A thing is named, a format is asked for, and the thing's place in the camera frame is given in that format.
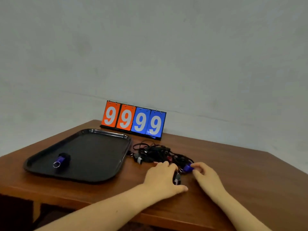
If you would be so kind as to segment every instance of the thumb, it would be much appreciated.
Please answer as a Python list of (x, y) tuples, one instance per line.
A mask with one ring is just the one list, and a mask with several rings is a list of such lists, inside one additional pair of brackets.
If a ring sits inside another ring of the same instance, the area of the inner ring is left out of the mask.
[(177, 185), (177, 186), (175, 186), (175, 192), (177, 194), (182, 193), (182, 192), (186, 192), (186, 191), (188, 191), (187, 186), (184, 186), (184, 185)]
[(199, 181), (203, 176), (198, 170), (195, 170), (195, 169), (192, 171), (192, 173), (194, 177), (197, 179), (197, 181)]

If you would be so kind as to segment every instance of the forearm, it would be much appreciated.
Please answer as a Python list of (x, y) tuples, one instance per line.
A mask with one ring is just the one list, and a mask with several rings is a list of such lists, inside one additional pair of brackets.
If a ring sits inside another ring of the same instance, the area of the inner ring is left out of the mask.
[(237, 231), (270, 231), (227, 192), (218, 199), (217, 205), (225, 212)]
[(156, 199), (144, 185), (75, 211), (40, 229), (39, 231), (118, 230)]

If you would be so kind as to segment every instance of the wooden table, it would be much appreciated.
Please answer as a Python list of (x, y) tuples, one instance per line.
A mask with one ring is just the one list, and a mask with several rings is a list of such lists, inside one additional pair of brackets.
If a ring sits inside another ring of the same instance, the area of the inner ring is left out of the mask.
[[(150, 163), (127, 157), (112, 180), (89, 185), (33, 175), (22, 168), (29, 156), (74, 134), (99, 127), (92, 120), (0, 158), (0, 193), (34, 204), (81, 209), (143, 182)], [(133, 143), (144, 140), (132, 136)], [(308, 175), (264, 152), (163, 134), (160, 144), (195, 162), (203, 161), (219, 174), (227, 191), (273, 230), (308, 230)], [(133, 221), (175, 230), (234, 230), (224, 213), (207, 197), (193, 176), (182, 176), (189, 191), (158, 202)]]

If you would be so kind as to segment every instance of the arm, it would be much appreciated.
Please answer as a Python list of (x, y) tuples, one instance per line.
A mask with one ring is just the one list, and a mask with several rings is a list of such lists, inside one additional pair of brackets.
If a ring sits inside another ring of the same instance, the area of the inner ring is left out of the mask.
[(204, 192), (227, 215), (237, 231), (270, 231), (261, 221), (228, 194), (217, 173), (205, 163), (191, 164), (193, 174)]
[(184, 185), (172, 183), (175, 170), (175, 164), (158, 163), (148, 170), (143, 184), (75, 211), (37, 231), (118, 230), (148, 206), (188, 190)]

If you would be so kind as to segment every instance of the black tray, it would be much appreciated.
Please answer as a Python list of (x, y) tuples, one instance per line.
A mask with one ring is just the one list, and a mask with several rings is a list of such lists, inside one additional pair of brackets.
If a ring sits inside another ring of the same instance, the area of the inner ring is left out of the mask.
[[(117, 174), (131, 142), (127, 135), (84, 129), (29, 157), (23, 168), (45, 176), (97, 183)], [(54, 168), (62, 152), (71, 155), (71, 162), (64, 169)]]

